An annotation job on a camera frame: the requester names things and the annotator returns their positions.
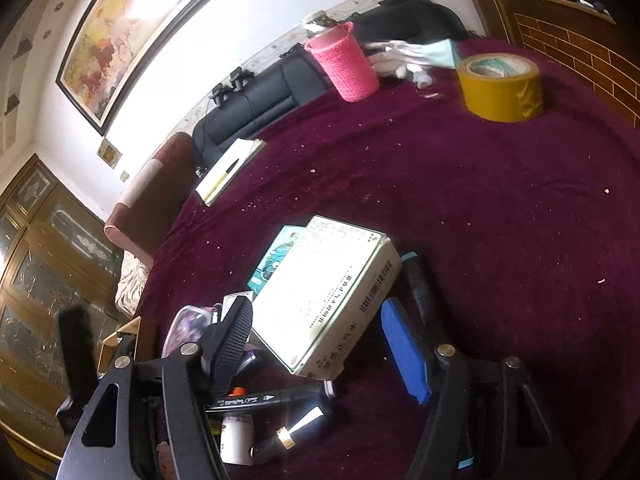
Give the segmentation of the cartoon clear pouch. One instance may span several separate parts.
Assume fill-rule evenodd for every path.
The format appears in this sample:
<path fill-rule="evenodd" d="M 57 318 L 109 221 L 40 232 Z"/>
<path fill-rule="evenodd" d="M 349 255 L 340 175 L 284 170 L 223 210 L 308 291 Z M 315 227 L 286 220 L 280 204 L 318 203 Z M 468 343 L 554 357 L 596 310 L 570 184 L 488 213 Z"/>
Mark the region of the cartoon clear pouch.
<path fill-rule="evenodd" d="M 218 313 L 215 307 L 182 307 L 172 320 L 166 335 L 162 358 L 179 349 L 183 344 L 198 342 L 209 325 L 217 322 Z"/>

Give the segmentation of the white small bottle orange cap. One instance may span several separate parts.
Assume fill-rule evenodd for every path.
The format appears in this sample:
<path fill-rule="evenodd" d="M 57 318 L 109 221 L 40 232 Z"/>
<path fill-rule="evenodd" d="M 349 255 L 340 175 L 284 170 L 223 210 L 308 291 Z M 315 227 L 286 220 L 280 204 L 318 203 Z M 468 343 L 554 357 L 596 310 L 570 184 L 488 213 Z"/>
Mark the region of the white small bottle orange cap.
<path fill-rule="evenodd" d="M 228 413 L 222 416 L 219 451 L 225 464 L 253 466 L 250 449 L 254 442 L 254 420 L 250 414 Z"/>

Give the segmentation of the black marker blue cap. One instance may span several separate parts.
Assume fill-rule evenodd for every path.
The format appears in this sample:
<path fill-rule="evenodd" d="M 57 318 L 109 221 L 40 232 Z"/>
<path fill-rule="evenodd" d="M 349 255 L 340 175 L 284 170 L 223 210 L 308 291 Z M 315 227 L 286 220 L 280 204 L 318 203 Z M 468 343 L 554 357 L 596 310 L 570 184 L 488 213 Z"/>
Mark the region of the black marker blue cap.
<path fill-rule="evenodd" d="M 402 270 L 421 320 L 419 324 L 407 321 L 406 326 L 424 364 L 426 385 L 431 390 L 426 424 L 408 477 L 453 479 L 458 474 L 465 438 L 468 367 L 460 351 L 448 342 L 419 257 L 404 255 Z"/>

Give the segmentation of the white green medicine box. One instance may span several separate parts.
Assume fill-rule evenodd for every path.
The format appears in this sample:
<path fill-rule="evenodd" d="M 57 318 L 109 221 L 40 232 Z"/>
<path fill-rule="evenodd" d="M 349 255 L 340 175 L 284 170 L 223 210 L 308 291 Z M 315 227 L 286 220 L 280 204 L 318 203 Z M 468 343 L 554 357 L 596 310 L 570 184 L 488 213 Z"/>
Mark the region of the white green medicine box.
<path fill-rule="evenodd" d="M 253 302 L 253 332 L 292 375 L 333 380 L 400 271 L 383 232 L 315 216 Z"/>

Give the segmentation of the cardboard tray box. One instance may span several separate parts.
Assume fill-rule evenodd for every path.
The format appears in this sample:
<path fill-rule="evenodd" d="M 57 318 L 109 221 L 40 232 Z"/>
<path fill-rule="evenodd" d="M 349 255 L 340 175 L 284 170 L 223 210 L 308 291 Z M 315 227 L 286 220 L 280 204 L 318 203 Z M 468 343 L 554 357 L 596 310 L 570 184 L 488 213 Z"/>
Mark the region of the cardboard tray box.
<path fill-rule="evenodd" d="M 105 374 L 120 356 L 130 356 L 133 360 L 146 358 L 149 353 L 148 331 L 144 319 L 138 316 L 108 335 L 101 344 L 96 368 L 98 373 Z"/>

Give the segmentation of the black marker purple cap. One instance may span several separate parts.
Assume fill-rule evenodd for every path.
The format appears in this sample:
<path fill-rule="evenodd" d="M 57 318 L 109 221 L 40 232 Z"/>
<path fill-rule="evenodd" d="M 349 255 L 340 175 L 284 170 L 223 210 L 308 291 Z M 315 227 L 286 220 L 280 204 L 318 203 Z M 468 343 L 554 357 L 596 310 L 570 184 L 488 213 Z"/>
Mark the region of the black marker purple cap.
<path fill-rule="evenodd" d="M 247 367 L 250 367 L 251 365 L 256 364 L 259 361 L 259 358 L 260 358 L 259 350 L 250 349 L 250 350 L 244 351 L 241 356 L 241 361 L 236 372 L 238 374 L 243 373 L 244 370 L 247 369 Z"/>

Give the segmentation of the small white box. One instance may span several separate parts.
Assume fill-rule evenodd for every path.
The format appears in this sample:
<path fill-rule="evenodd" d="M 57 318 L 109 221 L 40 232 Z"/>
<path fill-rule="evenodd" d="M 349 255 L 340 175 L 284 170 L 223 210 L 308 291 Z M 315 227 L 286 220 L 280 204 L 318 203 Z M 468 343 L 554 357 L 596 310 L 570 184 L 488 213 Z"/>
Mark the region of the small white box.
<path fill-rule="evenodd" d="M 255 293 L 252 290 L 247 290 L 246 292 L 234 292 L 233 294 L 224 296 L 220 314 L 220 318 L 222 320 L 226 317 L 227 313 L 231 309 L 232 304 L 235 302 L 235 299 L 239 297 L 245 297 L 250 301 L 254 301 Z"/>

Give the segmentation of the black silver lipstick tube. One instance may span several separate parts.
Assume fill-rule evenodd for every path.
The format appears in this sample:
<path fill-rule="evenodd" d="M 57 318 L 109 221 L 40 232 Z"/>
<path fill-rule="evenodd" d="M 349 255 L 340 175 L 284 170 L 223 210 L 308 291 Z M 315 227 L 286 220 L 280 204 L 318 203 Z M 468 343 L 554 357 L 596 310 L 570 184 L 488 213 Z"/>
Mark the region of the black silver lipstick tube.
<path fill-rule="evenodd" d="M 255 443 L 250 449 L 250 458 L 255 465 L 268 463 L 316 436 L 332 418 L 333 413 L 327 405 L 317 404 L 293 425 L 283 426 L 273 436 Z"/>

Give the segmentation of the black marker white cap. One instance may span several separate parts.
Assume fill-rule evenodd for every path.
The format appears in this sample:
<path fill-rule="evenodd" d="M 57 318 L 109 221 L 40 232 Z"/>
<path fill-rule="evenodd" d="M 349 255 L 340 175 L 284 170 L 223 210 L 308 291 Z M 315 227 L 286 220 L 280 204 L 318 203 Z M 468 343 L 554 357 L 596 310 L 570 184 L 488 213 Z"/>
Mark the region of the black marker white cap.
<path fill-rule="evenodd" d="M 330 380 L 303 386 L 271 390 L 260 393 L 245 393 L 225 396 L 206 406 L 207 414 L 253 414 L 269 411 L 290 404 L 327 401 L 336 397 L 334 383 Z"/>

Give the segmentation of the floral blanket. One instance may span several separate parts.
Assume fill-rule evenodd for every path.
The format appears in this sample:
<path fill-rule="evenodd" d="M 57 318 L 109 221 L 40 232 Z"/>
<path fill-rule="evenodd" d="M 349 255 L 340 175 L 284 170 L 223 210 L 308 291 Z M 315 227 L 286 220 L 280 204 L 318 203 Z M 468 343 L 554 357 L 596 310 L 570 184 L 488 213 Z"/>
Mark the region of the floral blanket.
<path fill-rule="evenodd" d="M 137 311 L 149 274 L 150 269 L 143 262 L 131 252 L 124 252 L 115 294 L 115 307 L 128 318 L 133 318 Z"/>

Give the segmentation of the wooden glass door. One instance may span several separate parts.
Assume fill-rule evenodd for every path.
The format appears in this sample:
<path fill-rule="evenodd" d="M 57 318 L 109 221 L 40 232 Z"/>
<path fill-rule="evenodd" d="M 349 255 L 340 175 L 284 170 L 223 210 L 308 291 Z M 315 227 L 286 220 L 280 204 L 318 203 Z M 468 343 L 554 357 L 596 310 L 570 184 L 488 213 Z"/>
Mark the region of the wooden glass door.
<path fill-rule="evenodd" d="M 67 442 L 55 417 L 68 393 L 58 314 L 87 307 L 102 342 L 124 322 L 121 265 L 102 222 L 32 156 L 1 192 L 1 432 L 28 478 L 54 478 Z"/>

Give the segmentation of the purple velvet tablecloth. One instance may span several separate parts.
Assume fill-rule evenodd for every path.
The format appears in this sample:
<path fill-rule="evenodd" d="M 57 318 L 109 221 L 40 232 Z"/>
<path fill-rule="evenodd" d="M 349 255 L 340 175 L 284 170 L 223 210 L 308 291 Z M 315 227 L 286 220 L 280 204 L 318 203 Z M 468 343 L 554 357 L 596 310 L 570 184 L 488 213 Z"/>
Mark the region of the purple velvet tablecloth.
<path fill-rule="evenodd" d="M 639 133 L 565 68 L 535 56 L 544 112 L 486 122 L 457 76 L 328 92 L 262 130 L 265 148 L 212 206 L 184 204 L 139 313 L 247 283 L 286 224 L 322 216 L 416 252 L 454 344 L 518 356 L 579 479 L 639 474 Z"/>

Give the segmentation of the notebook with pen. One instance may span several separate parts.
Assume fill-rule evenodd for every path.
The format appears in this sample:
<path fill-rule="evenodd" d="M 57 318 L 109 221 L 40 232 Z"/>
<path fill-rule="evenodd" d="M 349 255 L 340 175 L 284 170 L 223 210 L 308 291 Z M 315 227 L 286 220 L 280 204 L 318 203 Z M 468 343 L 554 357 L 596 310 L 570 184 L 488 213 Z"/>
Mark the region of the notebook with pen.
<path fill-rule="evenodd" d="M 259 139 L 236 139 L 195 189 L 204 204 L 210 206 L 265 146 L 265 142 Z"/>

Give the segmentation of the yellow tape roll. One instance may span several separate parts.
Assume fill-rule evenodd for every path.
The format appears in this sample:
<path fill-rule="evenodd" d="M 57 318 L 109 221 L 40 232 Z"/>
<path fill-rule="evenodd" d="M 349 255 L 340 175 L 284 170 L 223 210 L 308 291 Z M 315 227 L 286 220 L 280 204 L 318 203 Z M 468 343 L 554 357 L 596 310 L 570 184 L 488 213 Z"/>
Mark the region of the yellow tape roll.
<path fill-rule="evenodd" d="M 538 66 L 528 58 L 485 53 L 460 61 L 457 74 L 466 109 L 490 122 L 528 122 L 544 111 Z"/>

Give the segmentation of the black clips on sofa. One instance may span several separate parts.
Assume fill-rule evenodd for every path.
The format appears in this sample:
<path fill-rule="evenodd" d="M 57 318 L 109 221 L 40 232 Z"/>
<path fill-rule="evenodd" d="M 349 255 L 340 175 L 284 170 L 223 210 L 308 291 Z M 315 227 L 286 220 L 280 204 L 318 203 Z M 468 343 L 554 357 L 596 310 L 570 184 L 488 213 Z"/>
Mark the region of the black clips on sofa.
<path fill-rule="evenodd" d="M 226 84 L 222 82 L 216 84 L 210 92 L 210 99 L 216 107 L 222 107 L 228 96 L 231 96 L 232 93 L 242 92 L 246 84 L 254 77 L 253 72 L 239 66 L 229 75 L 229 81 Z"/>

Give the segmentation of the white gloves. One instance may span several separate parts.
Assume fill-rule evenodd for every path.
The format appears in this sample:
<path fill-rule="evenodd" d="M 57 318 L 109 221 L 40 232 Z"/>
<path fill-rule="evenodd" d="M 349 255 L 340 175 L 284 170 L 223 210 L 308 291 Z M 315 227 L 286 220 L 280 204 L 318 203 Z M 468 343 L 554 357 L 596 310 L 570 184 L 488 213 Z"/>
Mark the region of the white gloves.
<path fill-rule="evenodd" d="M 378 76 L 412 81 L 420 89 L 433 83 L 432 68 L 454 70 L 459 59 L 450 39 L 431 44 L 401 40 L 369 42 L 364 48 L 370 52 L 367 59 Z"/>

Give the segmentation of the pink knitted bottle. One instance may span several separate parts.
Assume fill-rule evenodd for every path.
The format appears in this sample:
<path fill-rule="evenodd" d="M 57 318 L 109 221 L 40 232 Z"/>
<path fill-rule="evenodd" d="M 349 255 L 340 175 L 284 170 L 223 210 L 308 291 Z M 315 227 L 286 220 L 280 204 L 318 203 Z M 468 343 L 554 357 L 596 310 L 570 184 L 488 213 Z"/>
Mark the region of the pink knitted bottle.
<path fill-rule="evenodd" d="M 367 99 L 380 88 L 354 28 L 353 22 L 338 24 L 304 43 L 304 49 L 318 62 L 338 94 L 351 103 Z"/>

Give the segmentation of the framed painting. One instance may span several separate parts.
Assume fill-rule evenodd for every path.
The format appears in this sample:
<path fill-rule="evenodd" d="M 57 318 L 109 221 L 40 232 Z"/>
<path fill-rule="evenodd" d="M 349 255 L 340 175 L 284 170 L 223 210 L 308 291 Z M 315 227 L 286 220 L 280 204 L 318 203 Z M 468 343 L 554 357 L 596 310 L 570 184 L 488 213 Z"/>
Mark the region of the framed painting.
<path fill-rule="evenodd" d="M 105 136 L 146 66 L 207 0 L 90 0 L 55 82 Z"/>

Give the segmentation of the wooden cabinet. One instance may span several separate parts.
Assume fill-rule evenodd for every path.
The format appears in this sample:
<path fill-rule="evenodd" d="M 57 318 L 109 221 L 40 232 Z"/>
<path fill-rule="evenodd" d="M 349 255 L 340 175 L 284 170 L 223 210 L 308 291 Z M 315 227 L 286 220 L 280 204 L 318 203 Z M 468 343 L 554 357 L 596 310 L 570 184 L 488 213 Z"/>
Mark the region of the wooden cabinet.
<path fill-rule="evenodd" d="M 566 0 L 472 0 L 488 36 L 567 68 L 634 128 L 639 50 L 612 18 Z"/>

